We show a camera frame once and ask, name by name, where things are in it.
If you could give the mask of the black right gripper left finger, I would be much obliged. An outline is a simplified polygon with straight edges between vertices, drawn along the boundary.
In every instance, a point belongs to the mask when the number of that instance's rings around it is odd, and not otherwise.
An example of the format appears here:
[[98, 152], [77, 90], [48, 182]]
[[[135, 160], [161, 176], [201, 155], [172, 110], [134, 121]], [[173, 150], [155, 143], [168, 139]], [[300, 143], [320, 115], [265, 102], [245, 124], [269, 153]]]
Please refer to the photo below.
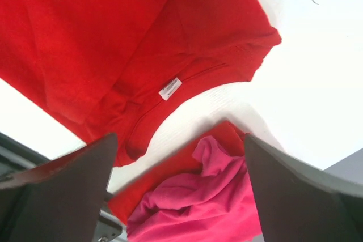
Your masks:
[[109, 134], [39, 166], [1, 175], [1, 241], [113, 241], [103, 211], [117, 150]]

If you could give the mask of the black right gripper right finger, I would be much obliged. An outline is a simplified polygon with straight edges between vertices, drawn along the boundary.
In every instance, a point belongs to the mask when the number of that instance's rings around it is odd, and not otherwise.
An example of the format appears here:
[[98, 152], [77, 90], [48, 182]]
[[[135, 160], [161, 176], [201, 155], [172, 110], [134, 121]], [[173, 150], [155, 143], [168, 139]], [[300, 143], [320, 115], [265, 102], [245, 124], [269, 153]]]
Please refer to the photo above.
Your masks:
[[362, 241], [362, 185], [251, 134], [244, 151], [264, 241]]

